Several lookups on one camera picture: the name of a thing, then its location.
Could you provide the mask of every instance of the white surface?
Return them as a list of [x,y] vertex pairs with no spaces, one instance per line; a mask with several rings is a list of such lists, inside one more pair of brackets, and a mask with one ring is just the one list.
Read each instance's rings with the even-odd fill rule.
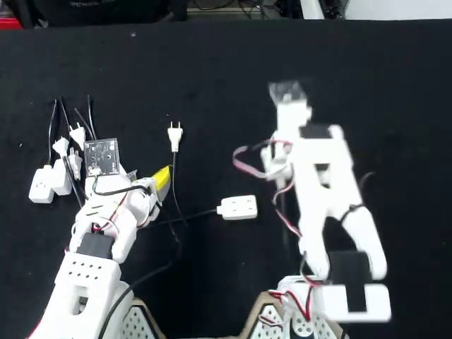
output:
[[54,190],[52,189],[52,166],[45,165],[38,168],[31,182],[28,198],[33,203],[51,203],[54,200]]
[[225,220],[243,220],[257,217],[257,202],[255,196],[232,196],[221,199],[217,213]]
[[66,175],[63,159],[55,161],[52,175],[52,189],[59,196],[67,196],[72,192],[71,181]]
[[120,339],[156,339],[140,307],[134,306],[122,322]]
[[412,20],[452,18],[451,0],[350,0],[349,20]]
[[[121,271],[113,260],[66,253],[32,339],[97,339]],[[87,297],[80,312],[79,299]]]

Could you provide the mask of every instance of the black cloth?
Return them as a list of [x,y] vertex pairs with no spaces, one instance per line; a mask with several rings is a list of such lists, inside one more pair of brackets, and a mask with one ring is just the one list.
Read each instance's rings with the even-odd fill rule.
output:
[[[211,215],[177,225],[184,255],[135,292],[168,338],[236,335],[260,291],[297,272],[299,257],[270,198],[274,184],[237,171],[231,153],[275,130],[267,83],[299,79],[314,121],[343,127],[388,260],[390,323],[348,326],[352,338],[439,337],[446,330],[452,153],[452,21],[224,22],[0,32],[0,337],[24,338],[44,311],[70,239],[76,199],[28,200],[47,161],[52,100],[95,100],[98,136],[121,163],[151,175],[171,162],[180,121],[177,192],[186,215],[256,194],[256,220]],[[258,155],[251,154],[258,165]],[[295,220],[295,197],[287,196]],[[176,217],[170,202],[166,205]],[[332,249],[350,243],[327,227]],[[138,233],[123,279],[174,255],[167,227]]]

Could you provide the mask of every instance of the robotic arm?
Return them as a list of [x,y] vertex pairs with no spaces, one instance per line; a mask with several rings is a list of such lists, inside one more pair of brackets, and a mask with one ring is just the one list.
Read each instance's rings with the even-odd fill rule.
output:
[[[119,264],[128,256],[137,229],[158,216],[158,202],[166,196],[169,185],[168,167],[134,182],[123,169],[115,175],[86,179],[85,191],[90,198],[76,216],[49,304],[29,339],[98,338],[112,305],[129,287],[120,281]],[[128,191],[105,195],[112,189]],[[114,310],[104,339],[119,338],[132,299],[130,291]]]
[[[301,214],[299,251],[316,279],[331,281],[313,289],[311,309],[334,321],[388,321],[388,290],[372,283],[386,276],[386,258],[363,205],[342,129],[309,123],[311,108],[296,82],[270,85],[270,96],[277,107],[278,129],[261,151],[267,179],[275,180],[279,189],[287,180],[294,182]],[[327,254],[322,235],[327,217],[341,222],[357,251]],[[309,284],[300,280],[303,277],[287,277],[278,289],[291,290],[306,302]]]

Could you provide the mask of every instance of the power cord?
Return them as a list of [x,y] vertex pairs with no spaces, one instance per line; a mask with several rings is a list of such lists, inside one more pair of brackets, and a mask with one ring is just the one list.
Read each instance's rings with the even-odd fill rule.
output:
[[221,9],[221,8],[226,8],[226,7],[231,6],[235,2],[235,0],[229,0],[229,1],[225,2],[224,4],[216,6],[216,7],[201,7],[201,6],[199,6],[198,2],[196,2],[196,0],[191,0],[191,2],[193,2],[193,5],[195,5],[195,7],[197,9],[199,9],[200,11],[214,11],[215,9]]
[[85,118],[83,118],[83,115],[78,111],[78,109],[74,108],[73,110],[76,112],[76,114],[78,115],[78,118],[80,119],[80,121],[81,121],[82,124],[84,125],[85,129],[86,129],[86,130],[88,131],[88,133],[90,134],[91,139],[92,139],[92,140],[95,140],[95,139],[94,139],[93,131],[91,130],[90,125],[88,125],[88,123],[86,122]]
[[88,101],[88,118],[90,120],[91,131],[93,133],[94,140],[97,140],[96,131],[94,129],[94,124],[93,124],[93,111],[91,110],[92,102],[91,102],[91,97],[89,94],[86,96],[86,99]]
[[141,189],[146,194],[150,194],[151,193],[151,191],[150,191],[150,189],[148,187],[144,187],[144,186],[141,186],[141,185],[130,186],[130,187],[126,187],[125,189],[118,189],[116,191],[98,192],[98,191],[96,191],[97,179],[99,179],[99,176],[96,176],[96,178],[94,179],[93,192],[95,194],[97,194],[98,196],[113,196],[115,194],[126,193],[126,192],[130,192],[130,191],[133,191],[133,190],[136,190],[136,189]]
[[176,164],[177,164],[177,152],[172,153],[172,197],[174,199],[174,204],[176,206],[177,212],[179,214],[179,217],[181,218],[182,222],[184,223],[184,226],[188,228],[189,224],[186,221],[186,218],[184,217],[184,214],[181,211],[181,208],[179,207],[179,204],[177,203],[177,197],[176,197]]
[[52,116],[50,117],[50,124],[49,124],[49,160],[47,161],[48,165],[52,164],[52,132],[53,132],[53,128],[54,128],[54,121],[55,121],[55,117],[57,116],[57,106],[58,106],[58,102],[57,99],[54,100],[54,109],[52,111]]
[[[185,220],[199,218],[199,217],[203,217],[203,216],[210,215],[210,214],[213,214],[213,213],[217,213],[217,209],[216,208],[214,208],[212,210],[204,210],[202,212],[189,215],[188,217],[185,217]],[[153,227],[153,226],[159,226],[159,225],[166,225],[166,224],[169,224],[171,222],[181,222],[181,221],[184,221],[184,219],[181,219],[181,218],[171,219],[171,220],[168,220],[168,221],[157,222],[155,224],[152,224],[151,226]]]
[[[162,209],[162,205],[160,203],[157,203],[157,204],[159,205],[160,209]],[[107,330],[108,323],[109,323],[110,319],[112,318],[114,311],[116,311],[119,304],[121,304],[121,302],[124,300],[124,298],[127,296],[127,294],[130,293],[130,291],[132,291],[135,287],[137,287],[141,283],[144,283],[146,280],[151,279],[152,277],[156,276],[157,274],[165,272],[166,270],[171,268],[175,262],[177,262],[180,259],[181,254],[182,254],[181,243],[180,243],[179,239],[177,238],[177,235],[174,231],[171,220],[168,220],[168,223],[169,223],[169,228],[171,229],[171,232],[173,234],[174,241],[176,242],[176,245],[177,245],[176,257],[174,259],[172,259],[166,265],[164,265],[160,268],[157,268],[156,270],[152,270],[151,272],[145,274],[143,277],[135,280],[133,283],[130,284],[130,286],[124,292],[122,292],[122,294],[119,296],[119,298],[113,304],[112,308],[108,311],[107,316],[105,317],[104,323],[100,329],[99,336],[97,337],[97,339],[104,338],[105,331]]]

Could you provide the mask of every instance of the power plug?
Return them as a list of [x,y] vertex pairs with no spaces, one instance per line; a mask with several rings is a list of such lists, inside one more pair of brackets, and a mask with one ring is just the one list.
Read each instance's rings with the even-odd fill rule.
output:
[[69,148],[69,164],[71,165],[73,176],[75,180],[81,179],[82,158],[78,155],[78,151],[73,147]]
[[232,196],[221,200],[217,214],[225,220],[254,219],[257,217],[255,196]]
[[55,161],[52,172],[51,184],[55,193],[59,196],[67,196],[71,194],[72,186],[68,176],[66,175],[66,168],[64,167],[63,159]]
[[51,203],[54,200],[52,188],[53,169],[51,165],[38,168],[33,177],[28,198],[33,203]]

